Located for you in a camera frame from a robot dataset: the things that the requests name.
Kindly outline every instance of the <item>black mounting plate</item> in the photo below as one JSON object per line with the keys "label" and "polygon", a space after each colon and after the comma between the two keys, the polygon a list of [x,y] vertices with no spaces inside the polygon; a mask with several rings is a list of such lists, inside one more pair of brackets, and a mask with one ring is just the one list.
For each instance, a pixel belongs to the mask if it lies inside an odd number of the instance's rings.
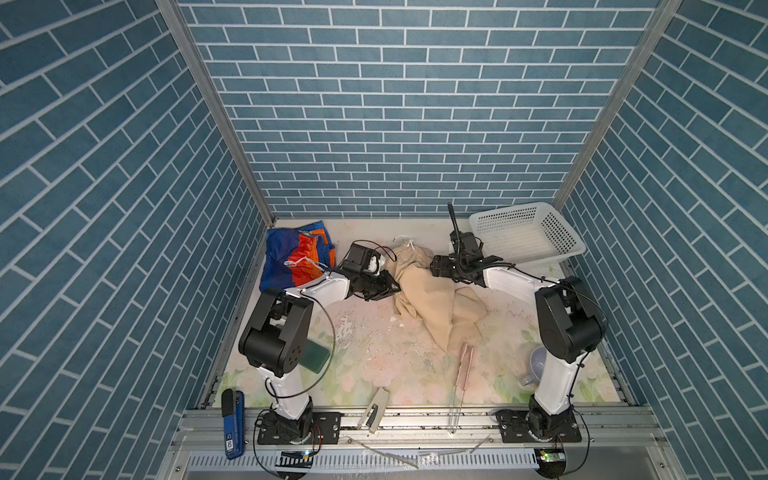
{"label": "black mounting plate", "polygon": [[[528,443],[528,442],[552,442],[553,439],[538,439],[528,429],[528,410],[499,410],[496,412],[499,431],[502,433],[504,443]],[[581,433],[575,426],[576,418],[573,412],[568,416],[568,421],[561,427],[560,440],[563,443],[581,442]]]}
{"label": "black mounting plate", "polygon": [[[275,412],[269,411],[264,414],[264,420],[262,425],[264,428],[259,429],[259,436],[257,437],[257,443],[259,445],[294,445],[292,443],[285,442],[276,435],[277,421],[275,418],[269,418],[271,415],[277,417]],[[321,435],[323,436],[324,445],[336,445],[339,443],[339,431],[341,429],[341,413],[339,412],[312,412],[312,423],[320,427]],[[304,445],[312,444],[312,436],[310,436],[304,443]]]}

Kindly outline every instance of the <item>metal corner post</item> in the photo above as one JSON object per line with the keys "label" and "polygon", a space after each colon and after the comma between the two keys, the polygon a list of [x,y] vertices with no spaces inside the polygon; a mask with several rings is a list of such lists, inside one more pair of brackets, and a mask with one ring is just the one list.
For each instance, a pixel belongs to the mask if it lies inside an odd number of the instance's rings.
{"label": "metal corner post", "polygon": [[560,190],[554,196],[552,206],[557,210],[562,210],[565,201],[571,195],[573,189],[576,188],[579,178],[581,178],[587,165],[592,160],[592,155],[594,155],[594,152],[603,141],[608,128],[613,123],[614,118],[616,118],[627,95],[629,95],[632,85],[634,85],[634,82],[643,71],[643,67],[648,58],[650,58],[650,54],[654,52],[656,45],[661,40],[661,35],[667,30],[667,26],[670,24],[681,2],[682,0],[660,0],[656,10],[650,16],[645,31],[637,43],[637,47],[632,50],[624,70],[621,72],[618,80],[616,80],[616,85],[611,91],[611,95],[605,102],[605,106],[600,110],[592,130],[587,134],[587,138],[581,145],[571,170],[565,175]]}
{"label": "metal corner post", "polygon": [[192,74],[192,78],[194,79],[197,88],[203,95],[206,105],[208,105],[208,109],[216,122],[216,126],[219,127],[221,137],[224,139],[224,143],[227,144],[227,148],[229,148],[230,153],[232,154],[235,165],[237,165],[237,170],[240,171],[240,175],[243,177],[243,180],[245,181],[253,200],[256,202],[259,212],[263,215],[267,226],[272,227],[275,222],[275,216],[272,214],[269,204],[264,199],[264,196],[256,183],[256,178],[253,176],[248,158],[243,150],[243,145],[241,145],[240,140],[237,139],[234,126],[230,121],[227,110],[221,102],[214,81],[210,78],[203,57],[197,49],[197,44],[192,37],[192,31],[187,25],[186,20],[184,20],[184,14],[181,12],[178,1],[156,0],[156,3],[157,7],[160,9],[160,14],[163,15],[163,20],[165,20],[165,23],[168,25],[168,30],[170,30],[171,36],[176,41],[181,56],[184,57],[184,61],[190,69],[190,73]]}

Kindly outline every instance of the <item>white drawstring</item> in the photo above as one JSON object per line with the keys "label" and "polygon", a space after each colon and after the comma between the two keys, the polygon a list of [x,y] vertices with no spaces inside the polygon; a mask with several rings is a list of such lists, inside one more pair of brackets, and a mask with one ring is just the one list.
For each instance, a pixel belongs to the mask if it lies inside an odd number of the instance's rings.
{"label": "white drawstring", "polygon": [[286,261],[283,262],[283,265],[285,265],[285,266],[296,266],[299,263],[301,263],[303,260],[306,260],[307,262],[310,262],[312,265],[317,267],[317,269],[320,270],[321,272],[325,272],[326,269],[328,268],[328,266],[326,264],[320,263],[320,262],[316,262],[316,261],[314,261],[314,260],[312,260],[311,258],[308,258],[308,257],[301,257],[298,260],[286,260]]}

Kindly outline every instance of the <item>blue stapler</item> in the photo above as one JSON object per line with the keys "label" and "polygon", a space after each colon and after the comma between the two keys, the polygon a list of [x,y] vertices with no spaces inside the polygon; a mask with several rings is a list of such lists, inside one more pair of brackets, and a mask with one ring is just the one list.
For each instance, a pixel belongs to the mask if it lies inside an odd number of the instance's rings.
{"label": "blue stapler", "polygon": [[245,396],[241,391],[226,389],[221,393],[221,416],[224,418],[224,451],[232,460],[243,454],[245,432],[243,405]]}

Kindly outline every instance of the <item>beige pants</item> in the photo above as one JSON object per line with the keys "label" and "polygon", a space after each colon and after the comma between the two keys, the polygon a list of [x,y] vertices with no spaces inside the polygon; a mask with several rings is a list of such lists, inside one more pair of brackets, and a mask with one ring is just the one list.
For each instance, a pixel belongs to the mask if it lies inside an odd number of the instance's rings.
{"label": "beige pants", "polygon": [[402,288],[395,295],[397,313],[423,321],[444,352],[458,354],[463,343],[477,343],[482,337],[475,323],[484,319],[488,310],[475,292],[471,288],[457,290],[451,279],[432,276],[429,250],[403,244],[395,253],[397,262],[390,272]]}

